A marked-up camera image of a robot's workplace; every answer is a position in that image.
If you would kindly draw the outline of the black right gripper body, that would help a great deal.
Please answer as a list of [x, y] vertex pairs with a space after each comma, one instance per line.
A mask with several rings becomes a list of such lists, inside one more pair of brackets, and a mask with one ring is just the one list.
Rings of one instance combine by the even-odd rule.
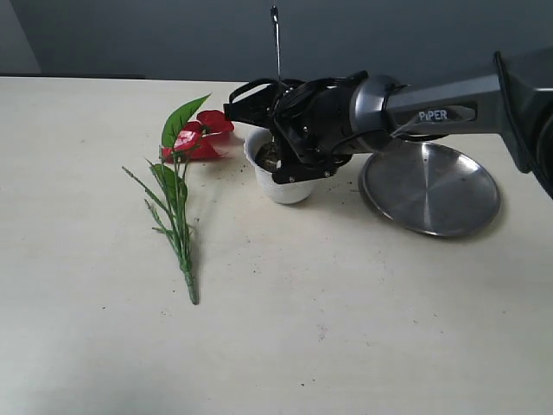
[[271, 127], [281, 161], [318, 164], [333, 158], [340, 166], [348, 163], [352, 157], [339, 155], [337, 149], [353, 134], [350, 103], [365, 80], [365, 75], [323, 78], [282, 93], [274, 105]]

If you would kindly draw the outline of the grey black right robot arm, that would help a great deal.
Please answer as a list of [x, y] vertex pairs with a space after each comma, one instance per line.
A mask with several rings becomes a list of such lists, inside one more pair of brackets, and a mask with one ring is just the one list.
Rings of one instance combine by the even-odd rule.
[[258, 79], [233, 91], [224, 114], [267, 129], [278, 184], [333, 176], [356, 154], [448, 135], [497, 134], [517, 169], [552, 190], [552, 51], [492, 62], [414, 86], [361, 71], [311, 81]]

